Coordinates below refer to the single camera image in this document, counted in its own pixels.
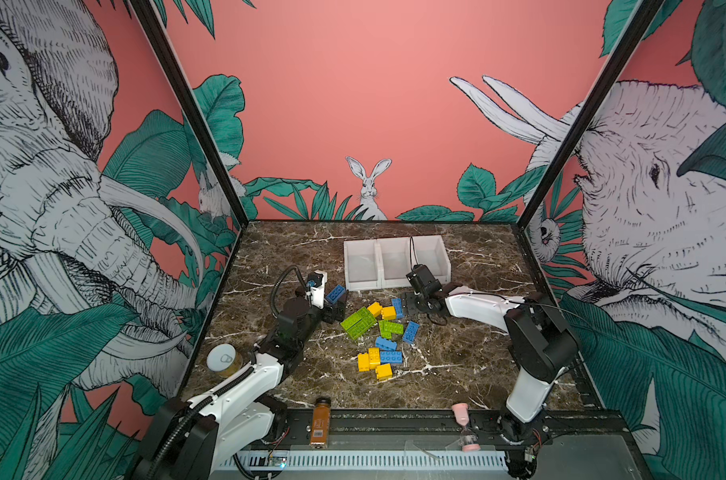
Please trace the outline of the green L-shaped lego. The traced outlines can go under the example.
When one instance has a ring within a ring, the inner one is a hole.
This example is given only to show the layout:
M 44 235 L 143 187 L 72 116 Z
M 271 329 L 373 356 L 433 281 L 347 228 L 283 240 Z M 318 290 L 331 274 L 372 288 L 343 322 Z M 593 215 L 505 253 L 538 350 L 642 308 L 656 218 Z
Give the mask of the green L-shaped lego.
M 392 340 L 395 335 L 404 334 L 404 326 L 400 323 L 382 320 L 378 322 L 380 336 L 386 340 Z

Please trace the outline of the white three-compartment bin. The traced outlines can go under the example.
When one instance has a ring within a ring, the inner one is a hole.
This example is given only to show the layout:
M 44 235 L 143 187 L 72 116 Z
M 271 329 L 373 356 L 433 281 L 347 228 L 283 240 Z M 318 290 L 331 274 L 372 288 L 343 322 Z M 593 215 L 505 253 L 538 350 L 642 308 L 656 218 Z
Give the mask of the white three-compartment bin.
M 426 265 L 441 283 L 451 281 L 452 267 L 440 235 L 344 242 L 348 291 L 405 288 L 416 264 Z

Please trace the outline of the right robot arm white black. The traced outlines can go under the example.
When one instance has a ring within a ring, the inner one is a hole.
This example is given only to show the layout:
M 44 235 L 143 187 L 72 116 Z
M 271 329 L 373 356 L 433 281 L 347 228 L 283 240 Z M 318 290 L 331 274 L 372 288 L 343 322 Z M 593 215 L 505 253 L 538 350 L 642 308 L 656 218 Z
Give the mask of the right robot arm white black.
M 499 427 L 510 444 L 529 441 L 541 428 L 544 404 L 555 381 L 576 361 L 577 333 L 547 295 L 505 297 L 452 282 L 441 284 L 424 264 L 406 275 L 408 305 L 420 313 L 474 320 L 508 334 L 519 373 L 501 410 Z

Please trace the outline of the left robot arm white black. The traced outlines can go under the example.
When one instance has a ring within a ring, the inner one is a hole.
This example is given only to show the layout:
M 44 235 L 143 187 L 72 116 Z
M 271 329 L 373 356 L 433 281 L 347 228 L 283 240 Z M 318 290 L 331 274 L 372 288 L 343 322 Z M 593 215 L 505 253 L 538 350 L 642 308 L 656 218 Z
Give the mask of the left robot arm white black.
M 304 358 L 304 346 L 321 322 L 341 322 L 347 295 L 318 307 L 295 296 L 284 304 L 275 328 L 233 375 L 188 400 L 173 397 L 157 411 L 127 479 L 207 479 L 245 446 L 276 441 L 287 428 L 285 403 L 268 392 Z

